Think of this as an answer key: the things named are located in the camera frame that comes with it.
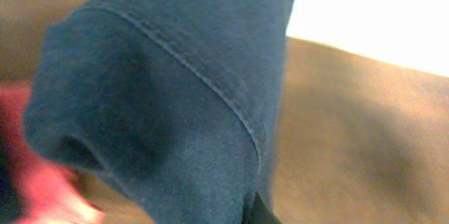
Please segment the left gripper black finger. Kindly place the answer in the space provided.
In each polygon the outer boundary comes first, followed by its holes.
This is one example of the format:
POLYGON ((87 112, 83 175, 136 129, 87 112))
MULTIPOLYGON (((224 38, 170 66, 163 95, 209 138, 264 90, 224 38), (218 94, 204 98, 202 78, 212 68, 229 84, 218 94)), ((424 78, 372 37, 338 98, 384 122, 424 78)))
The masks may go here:
POLYGON ((255 196, 250 224, 281 224, 259 193, 255 196))

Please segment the dark blue shorts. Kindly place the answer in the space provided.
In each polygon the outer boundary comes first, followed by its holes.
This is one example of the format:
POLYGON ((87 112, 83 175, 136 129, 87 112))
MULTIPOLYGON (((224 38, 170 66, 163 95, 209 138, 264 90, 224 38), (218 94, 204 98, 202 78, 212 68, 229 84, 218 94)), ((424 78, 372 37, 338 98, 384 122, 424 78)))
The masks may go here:
POLYGON ((269 196, 294 0, 89 0, 49 28, 25 137, 157 223, 269 196))

